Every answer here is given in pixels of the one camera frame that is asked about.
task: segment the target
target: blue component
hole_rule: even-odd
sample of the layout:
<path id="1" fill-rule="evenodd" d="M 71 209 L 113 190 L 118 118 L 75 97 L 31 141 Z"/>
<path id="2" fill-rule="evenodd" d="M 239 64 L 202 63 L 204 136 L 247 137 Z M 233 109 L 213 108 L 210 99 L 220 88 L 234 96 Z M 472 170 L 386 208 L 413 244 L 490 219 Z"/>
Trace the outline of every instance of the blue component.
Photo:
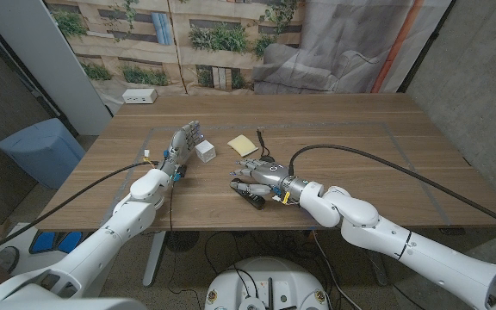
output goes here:
<path id="1" fill-rule="evenodd" d="M 55 239 L 54 232 L 42 232 L 34 240 L 34 245 L 32 245 L 32 253 L 37 253 L 41 251 L 48 251 L 53 248 L 53 241 Z"/>
<path id="2" fill-rule="evenodd" d="M 81 232 L 70 232 L 66 235 L 66 237 L 60 241 L 59 251 L 63 251 L 64 253 L 70 253 L 72 250 L 78 246 L 79 240 L 82 238 Z"/>

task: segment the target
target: wire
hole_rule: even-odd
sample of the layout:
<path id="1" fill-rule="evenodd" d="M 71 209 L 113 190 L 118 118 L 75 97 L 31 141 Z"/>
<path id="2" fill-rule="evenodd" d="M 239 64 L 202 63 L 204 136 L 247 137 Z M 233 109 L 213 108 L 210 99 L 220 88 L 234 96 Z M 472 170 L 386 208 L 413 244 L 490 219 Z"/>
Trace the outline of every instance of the wire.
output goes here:
<path id="1" fill-rule="evenodd" d="M 242 273 L 245 273 L 247 276 L 249 276 L 249 277 L 250 277 L 251 282 L 254 284 L 254 289 L 256 290 L 256 298 L 259 298 L 259 294 L 257 293 L 256 281 L 254 281 L 254 278 L 253 278 L 253 277 L 252 277 L 252 276 L 251 276 L 248 272 L 246 272 L 245 270 L 242 270 L 242 269 L 240 269 L 240 268 L 237 268 L 235 265 L 233 265 L 233 267 L 234 267 L 234 268 L 227 268 L 227 269 L 225 269 L 225 270 L 221 271 L 221 272 L 219 273 L 219 275 L 220 275 L 220 274 L 222 274 L 222 273 L 224 273 L 225 271 L 229 271 L 229 270 L 236 270 L 236 271 L 237 271 L 237 273 L 239 273 L 239 271 L 240 271 L 240 272 L 242 272 Z"/>
<path id="2" fill-rule="evenodd" d="M 395 289 L 397 289 L 398 292 L 400 292 L 408 301 L 410 301 L 418 309 L 426 310 L 423 307 L 421 307 L 418 303 L 416 303 L 416 301 L 412 300 L 409 296 L 407 296 L 402 290 L 400 290 L 400 288 L 398 288 L 397 285 L 395 285 L 395 284 L 392 284 L 392 285 L 394 286 Z"/>
<path id="3" fill-rule="evenodd" d="M 328 308 L 333 310 L 331 304 L 331 296 L 327 292 L 325 292 L 325 295 L 326 295 L 326 301 L 328 302 Z"/>
<path id="4" fill-rule="evenodd" d="M 173 188 L 176 185 L 176 181 L 173 181 L 171 184 L 171 191 L 170 191 L 170 233 L 173 232 L 173 225 L 171 224 L 171 202 L 173 201 Z"/>
<path id="5" fill-rule="evenodd" d="M 317 233 L 315 231 L 313 231 L 313 236 L 315 238 L 315 243 L 317 244 L 317 246 L 319 247 L 319 250 L 321 252 L 321 254 L 323 254 L 323 257 L 325 258 L 325 261 L 326 261 L 326 265 L 328 266 L 328 270 L 331 272 L 331 275 L 332 275 L 332 280 L 334 281 L 334 284 L 336 285 L 336 288 L 338 289 L 338 292 L 340 292 L 340 294 L 357 310 L 362 310 L 361 307 L 359 307 L 341 288 L 340 286 L 338 285 L 338 283 L 336 282 L 336 277 L 334 276 L 334 272 L 332 271 L 332 267 L 331 267 L 331 264 L 329 263 L 328 261 L 328 258 L 326 258 L 326 254 L 325 252 L 323 251 L 323 248 L 320 246 L 320 243 L 319 241 L 317 240 Z"/>
<path id="6" fill-rule="evenodd" d="M 60 203 L 57 207 L 49 210 L 47 213 L 43 214 L 42 216 L 40 216 L 39 218 L 33 220 L 30 224 L 26 225 L 25 227 L 17 230 L 16 232 L 14 233 L 11 233 L 9 236 L 3 238 L 0 240 L 0 245 L 4 244 L 4 243 L 7 243 L 9 242 L 10 240 L 16 238 L 17 236 L 19 236 L 21 233 L 24 233 L 26 232 L 28 229 L 34 227 L 34 225 L 40 223 L 42 220 L 48 218 L 49 216 L 51 216 L 52 214 L 54 214 L 55 212 L 59 211 L 62 207 L 64 207 L 65 205 L 67 205 L 69 202 L 73 201 L 74 199 L 78 198 L 78 196 L 80 196 L 81 194 L 85 193 L 86 191 L 88 191 L 89 189 L 91 189 L 92 187 L 94 187 L 95 185 L 99 184 L 100 182 L 108 179 L 109 177 L 112 177 L 112 176 L 115 176 L 117 175 L 118 173 L 120 172 L 123 172 L 123 171 L 126 171 L 126 170 L 129 170 L 129 169 L 132 169 L 133 167 L 137 167 L 137 166 L 140 166 L 140 165 L 143 165 L 143 164 L 149 164 L 148 162 L 140 162 L 140 163 L 136 163 L 136 164 L 130 164 L 129 166 L 126 166 L 126 167 L 123 167 L 119 170 L 116 170 L 112 173 L 109 173 L 108 175 L 104 176 L 104 177 L 101 177 L 100 179 L 96 180 L 95 182 L 91 183 L 90 185 L 86 186 L 84 189 L 78 191 L 76 194 L 74 194 L 73 196 L 71 196 L 70 198 L 66 199 L 64 202 Z"/>
<path id="7" fill-rule="evenodd" d="M 198 292 L 196 292 L 194 289 L 192 288 L 184 288 L 184 289 L 180 289 L 178 291 L 174 291 L 170 288 L 170 284 L 171 284 L 171 281 L 173 281 L 173 276 L 176 274 L 176 263 L 177 263 L 177 254 L 175 252 L 173 252 L 173 271 L 171 272 L 171 277 L 170 277 L 170 280 L 168 281 L 168 290 L 170 292 L 172 292 L 173 294 L 175 295 L 179 295 L 181 294 L 182 292 L 193 292 L 195 293 L 195 296 L 196 296 L 196 302 L 198 303 L 198 308 L 199 309 L 202 309 L 201 307 L 201 304 L 200 304 L 200 299 L 198 298 Z"/>
<path id="8" fill-rule="evenodd" d="M 288 165 L 288 174 L 290 176 L 293 176 L 294 175 L 294 160 L 300 155 L 302 154 L 303 152 L 305 151 L 309 151 L 309 150 L 312 150 L 312 149 L 318 149 L 318 148 L 331 148 L 331 149 L 337 149 L 337 150 L 341 150 L 341 151 L 347 151 L 347 152 L 352 152 L 352 153 L 355 153 L 355 154 L 358 154 L 358 155 L 361 155 L 361 156 L 364 156 L 366 158 L 370 158 L 374 161 L 377 161 L 379 163 L 382 163 L 382 164 L 385 164 L 389 167 L 392 167 L 398 171 L 401 171 L 411 177 L 414 177 L 414 178 L 417 178 L 418 180 L 424 182 L 424 183 L 427 183 L 431 186 L 433 186 L 434 188 L 436 189 L 439 189 L 441 191 L 443 191 L 445 194 L 447 195 L 450 195 L 456 199 L 458 199 L 459 201 L 461 202 L 464 202 L 466 204 L 468 204 L 469 206 L 473 207 L 473 208 L 476 208 L 478 209 L 479 211 L 491 216 L 492 218 L 494 218 L 496 220 L 496 213 L 494 211 L 491 211 L 489 210 L 488 208 L 485 208 L 483 206 L 481 206 L 480 204 L 474 202 L 474 201 L 471 201 L 469 200 L 468 198 L 462 196 L 462 195 L 459 195 L 457 194 L 456 192 L 450 190 L 450 189 L 447 189 L 446 187 L 438 184 L 438 183 L 435 183 L 433 182 L 432 180 L 430 180 L 429 178 L 427 177 L 422 177 L 421 175 L 419 175 L 418 173 L 416 172 L 413 172 L 413 171 L 410 171 L 408 169 L 405 169 L 397 164 L 394 164 L 390 161 L 387 161 L 386 159 L 383 159 L 383 158 L 379 158 L 375 155 L 372 155 L 372 154 L 369 154 L 367 152 L 363 152 L 363 151 L 360 151 L 360 150 L 357 150 L 357 149 L 354 149 L 354 148 L 350 148 L 350 147 L 347 147 L 347 146 L 337 146 L 337 145 L 313 145 L 313 146 L 306 146 L 302 149 L 300 149 L 298 152 L 296 152 L 294 154 L 294 156 L 292 156 L 292 158 L 290 159 L 290 164 Z"/>
<path id="9" fill-rule="evenodd" d="M 213 235 L 210 236 L 210 238 L 208 238 L 206 240 L 206 243 L 204 244 L 204 256 L 206 257 L 206 261 L 208 262 L 210 267 L 212 267 L 212 270 L 214 271 L 215 275 L 219 275 L 219 272 L 217 272 L 217 269 L 214 267 L 214 265 L 212 264 L 212 262 L 210 261 L 210 258 L 208 256 L 208 243 L 213 237 L 219 235 L 220 233 L 230 233 L 232 235 L 232 237 L 234 239 L 234 243 L 237 247 L 237 252 L 239 253 L 239 257 L 240 257 L 240 259 L 243 259 L 242 255 L 240 254 L 239 245 L 237 244 L 237 239 L 234 237 L 234 235 L 231 232 L 216 232 L 216 233 L 214 233 Z"/>
<path id="10" fill-rule="evenodd" d="M 269 151 L 267 146 L 265 146 L 264 137 L 262 137 L 262 132 L 260 132 L 258 129 L 258 130 L 256 130 L 256 133 L 257 133 L 257 139 L 259 140 L 259 144 L 262 146 L 262 155 L 260 157 L 264 156 L 265 151 L 267 151 L 267 155 L 265 155 L 265 156 L 269 156 L 271 154 L 271 152 Z"/>
<path id="11" fill-rule="evenodd" d="M 239 278 L 240 278 L 240 280 L 242 281 L 242 284 L 244 284 L 244 285 L 245 285 L 245 288 L 246 288 L 246 298 L 251 297 L 251 296 L 250 296 L 250 292 L 248 291 L 248 287 L 246 286 L 245 279 L 243 279 L 243 278 L 242 278 L 242 276 L 240 275 L 240 272 L 239 272 L 239 270 L 237 269 L 237 266 L 235 266 L 235 264 L 233 264 L 232 266 L 233 266 L 234 270 L 235 270 L 235 271 L 237 271 L 237 275 L 239 275 Z"/>
<path id="12" fill-rule="evenodd" d="M 303 299 L 303 301 L 301 301 L 301 304 L 300 304 L 300 309 L 301 309 L 301 306 L 303 306 L 303 303 L 304 303 L 304 302 L 306 302 L 307 298 L 308 298 L 309 296 L 311 296 L 311 294 L 315 294 L 315 293 L 317 293 L 317 292 L 319 292 L 319 290 L 318 290 L 318 289 L 315 289 L 313 292 L 311 292 L 311 293 L 307 294 L 306 298 L 304 298 L 304 299 Z"/>
<path id="13" fill-rule="evenodd" d="M 171 203 L 173 202 L 173 188 L 175 187 L 175 184 L 176 184 L 175 181 L 171 184 L 171 191 L 170 191 L 170 232 L 173 232 L 173 226 L 171 225 L 171 207 L 172 207 Z M 171 284 L 171 281 L 173 280 L 173 276 L 176 274 L 176 263 L 177 263 L 177 253 L 173 252 L 173 271 L 171 272 L 171 277 L 170 277 L 170 280 L 168 281 L 168 285 L 167 285 L 168 290 L 175 295 L 179 295 L 182 292 L 194 292 L 195 296 L 196 296 L 196 302 L 198 303 L 198 308 L 202 309 L 202 307 L 200 305 L 200 299 L 198 298 L 198 292 L 196 292 L 194 289 L 184 288 L 184 289 L 180 289 L 178 291 L 174 291 L 170 288 L 170 284 Z"/>
<path id="14" fill-rule="evenodd" d="M 234 269 L 235 269 L 237 272 L 239 272 L 239 271 L 240 271 L 240 272 L 244 272 L 244 273 L 246 273 L 246 275 L 248 275 L 248 276 L 250 277 L 251 282 L 254 284 L 254 289 L 256 290 L 256 298 L 259 298 L 259 294 L 257 293 L 257 286 L 256 286 L 256 282 L 254 281 L 254 278 L 253 278 L 253 277 L 251 277 L 251 275 L 250 275 L 248 272 L 246 272 L 246 271 L 244 271 L 244 270 L 242 270 L 242 269 L 238 269 L 236 266 L 234 267 Z"/>
<path id="15" fill-rule="evenodd" d="M 146 161 L 152 166 L 153 169 L 156 169 L 156 165 L 154 165 L 148 157 L 143 157 L 143 161 Z"/>
<path id="16" fill-rule="evenodd" d="M 210 260 L 210 257 L 208 256 L 208 243 L 209 243 L 209 241 L 210 241 L 211 238 L 217 236 L 220 233 L 230 233 L 231 234 L 232 238 L 234 239 L 234 244 L 235 244 L 235 246 L 237 248 L 237 253 L 239 254 L 240 259 L 244 259 L 242 257 L 242 255 L 240 254 L 239 243 L 237 242 L 237 238 L 235 237 L 235 235 L 232 232 L 216 232 L 213 235 L 211 235 L 210 238 L 208 238 L 206 240 L 206 243 L 204 244 L 204 256 L 206 257 L 206 261 L 208 262 L 208 264 L 210 265 L 210 267 L 212 267 L 212 270 L 215 272 L 215 275 L 219 275 L 219 274 L 221 274 L 222 272 L 224 272 L 226 270 L 235 270 L 237 272 L 237 275 L 239 275 L 240 280 L 242 280 L 242 283 L 245 285 L 246 293 L 250 297 L 250 292 L 248 291 L 248 286 L 246 286 L 245 279 L 243 279 L 242 276 L 240 276 L 239 271 L 245 273 L 246 275 L 248 275 L 250 277 L 252 283 L 254 283 L 254 289 L 256 290 L 256 298 L 259 298 L 259 293 L 257 292 L 256 282 L 254 281 L 254 278 L 248 272 L 246 272 L 244 270 L 241 270 L 241 269 L 238 269 L 235 264 L 232 265 L 232 269 L 225 269 L 225 270 L 223 270 L 221 272 L 217 272 L 217 269 L 212 264 L 212 261 Z"/>

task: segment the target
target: wooden table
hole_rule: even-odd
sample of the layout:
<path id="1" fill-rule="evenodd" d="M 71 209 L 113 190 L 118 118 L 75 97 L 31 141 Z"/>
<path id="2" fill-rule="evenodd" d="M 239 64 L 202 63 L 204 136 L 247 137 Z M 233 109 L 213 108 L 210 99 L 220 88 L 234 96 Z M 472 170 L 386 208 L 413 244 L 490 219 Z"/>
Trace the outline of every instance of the wooden table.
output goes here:
<path id="1" fill-rule="evenodd" d="M 177 230 L 307 229 L 319 227 L 304 209 L 268 199 L 256 210 L 230 187 L 230 171 L 241 157 L 226 143 L 244 134 L 258 145 L 256 129 L 271 156 L 288 164 L 303 146 L 339 144 L 361 149 L 413 169 L 496 212 L 496 194 L 428 117 L 404 94 L 179 96 L 154 104 L 125 105 L 66 180 L 44 213 L 89 183 L 141 160 L 142 151 L 160 160 L 172 134 L 198 120 L 216 149 L 204 164 L 196 155 L 187 176 L 173 189 L 172 225 Z M 259 158 L 260 151 L 252 153 Z M 121 173 L 78 197 L 42 221 L 46 231 L 96 230 L 113 203 L 149 169 Z M 496 220 L 401 172 L 348 152 L 312 150 L 295 161 L 307 180 L 337 185 L 408 227 L 496 226 Z M 167 197 L 152 224 L 170 229 Z"/>

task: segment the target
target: small white cube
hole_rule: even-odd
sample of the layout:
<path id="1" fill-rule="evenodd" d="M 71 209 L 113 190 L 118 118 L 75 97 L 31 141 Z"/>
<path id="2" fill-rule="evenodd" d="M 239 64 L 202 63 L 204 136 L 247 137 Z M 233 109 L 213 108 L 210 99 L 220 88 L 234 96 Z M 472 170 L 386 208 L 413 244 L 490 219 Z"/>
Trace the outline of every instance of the small white cube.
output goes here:
<path id="1" fill-rule="evenodd" d="M 204 163 L 207 163 L 215 157 L 215 147 L 207 140 L 199 143 L 198 146 L 195 146 L 195 149 L 196 155 L 198 155 L 198 158 Z"/>

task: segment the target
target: printed backdrop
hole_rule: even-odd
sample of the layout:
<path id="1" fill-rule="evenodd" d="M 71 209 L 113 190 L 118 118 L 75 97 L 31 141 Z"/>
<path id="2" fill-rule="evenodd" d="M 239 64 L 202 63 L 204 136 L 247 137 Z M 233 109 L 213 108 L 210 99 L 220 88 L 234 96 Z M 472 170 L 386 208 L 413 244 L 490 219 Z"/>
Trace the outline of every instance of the printed backdrop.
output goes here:
<path id="1" fill-rule="evenodd" d="M 103 102 L 395 92 L 449 0 L 46 0 Z"/>

